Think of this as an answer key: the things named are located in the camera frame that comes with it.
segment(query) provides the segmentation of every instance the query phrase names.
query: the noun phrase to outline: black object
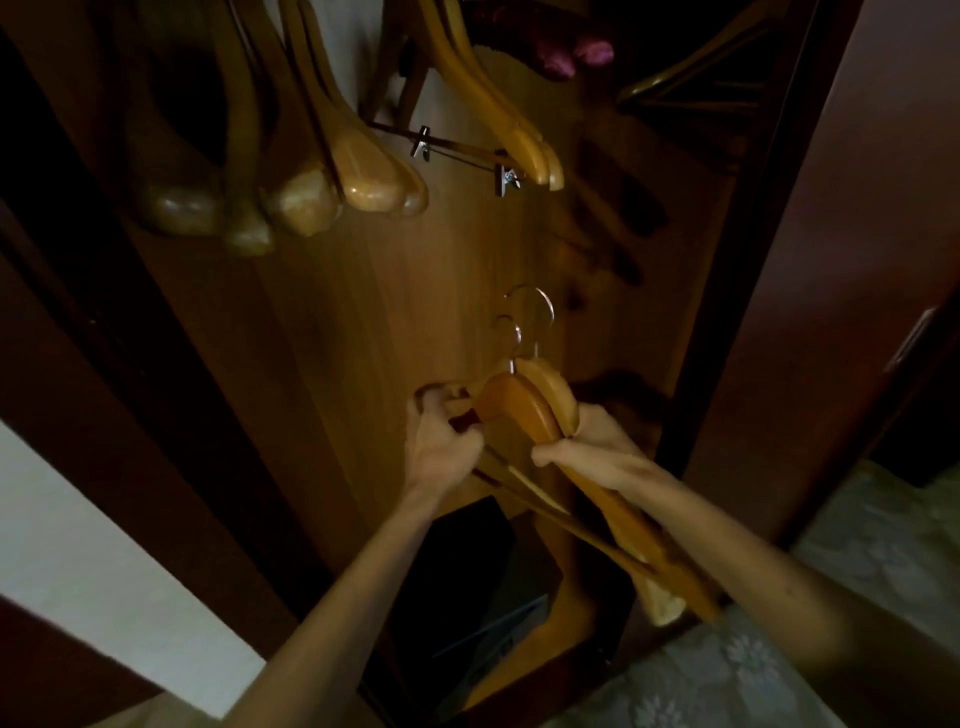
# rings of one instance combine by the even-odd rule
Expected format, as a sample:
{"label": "black object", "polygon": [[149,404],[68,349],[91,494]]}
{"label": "black object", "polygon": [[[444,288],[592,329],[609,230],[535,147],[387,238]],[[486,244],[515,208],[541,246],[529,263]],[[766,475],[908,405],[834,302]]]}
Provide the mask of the black object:
{"label": "black object", "polygon": [[546,621],[560,580],[529,514],[511,523],[493,497],[434,521],[390,617],[397,662],[422,713],[455,715]]}

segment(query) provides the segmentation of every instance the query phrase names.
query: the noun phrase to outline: forearm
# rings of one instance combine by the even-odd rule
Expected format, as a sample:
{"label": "forearm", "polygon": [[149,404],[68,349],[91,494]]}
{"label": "forearm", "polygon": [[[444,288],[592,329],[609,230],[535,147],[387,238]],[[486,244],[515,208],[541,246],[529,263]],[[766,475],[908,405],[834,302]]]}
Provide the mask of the forearm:
{"label": "forearm", "polygon": [[420,494],[400,503],[243,694],[226,728],[338,723],[437,507]]}
{"label": "forearm", "polygon": [[906,622],[767,544],[683,484],[628,496],[764,629],[851,727],[954,715],[960,669]]}

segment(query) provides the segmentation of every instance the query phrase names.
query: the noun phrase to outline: person's right hand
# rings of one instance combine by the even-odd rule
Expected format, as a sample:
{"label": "person's right hand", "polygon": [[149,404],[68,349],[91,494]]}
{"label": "person's right hand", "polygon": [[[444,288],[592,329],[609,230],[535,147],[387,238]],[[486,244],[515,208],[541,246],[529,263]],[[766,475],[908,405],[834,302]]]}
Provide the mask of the person's right hand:
{"label": "person's right hand", "polygon": [[567,466],[598,485],[642,505],[644,484],[677,487],[680,481],[636,446],[620,424],[598,404],[580,402],[580,426],[573,437],[534,446],[534,464]]}

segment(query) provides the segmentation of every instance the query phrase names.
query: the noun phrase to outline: hand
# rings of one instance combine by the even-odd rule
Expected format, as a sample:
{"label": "hand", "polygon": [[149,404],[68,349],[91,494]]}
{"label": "hand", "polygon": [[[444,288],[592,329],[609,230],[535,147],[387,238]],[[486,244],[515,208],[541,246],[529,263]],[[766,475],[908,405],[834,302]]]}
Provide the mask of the hand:
{"label": "hand", "polygon": [[407,402],[406,479],[410,496],[433,498],[435,504],[467,479],[483,451],[483,432],[472,426],[462,435],[453,431],[444,411],[449,395],[441,388],[423,395],[423,411]]}
{"label": "hand", "polygon": [[531,456],[538,467],[547,463],[567,466],[641,506],[643,486],[681,485],[644,455],[620,424],[598,404],[580,402],[580,426],[573,437],[550,445],[537,445]]}

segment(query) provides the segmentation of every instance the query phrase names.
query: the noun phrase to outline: metal clip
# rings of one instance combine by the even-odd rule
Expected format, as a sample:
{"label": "metal clip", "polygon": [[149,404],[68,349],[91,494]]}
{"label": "metal clip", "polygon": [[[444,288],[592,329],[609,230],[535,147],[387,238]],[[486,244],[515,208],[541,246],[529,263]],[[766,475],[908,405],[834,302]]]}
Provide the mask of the metal clip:
{"label": "metal clip", "polygon": [[520,189],[520,176],[513,167],[505,167],[497,163],[493,166],[493,184],[495,185],[493,193],[497,197],[503,197],[507,194],[507,187],[514,186]]}
{"label": "metal clip", "polygon": [[414,143],[414,148],[410,150],[411,157],[416,159],[417,155],[423,152],[423,161],[430,161],[430,143],[427,141],[427,137],[429,136],[430,127],[420,127],[419,138]]}

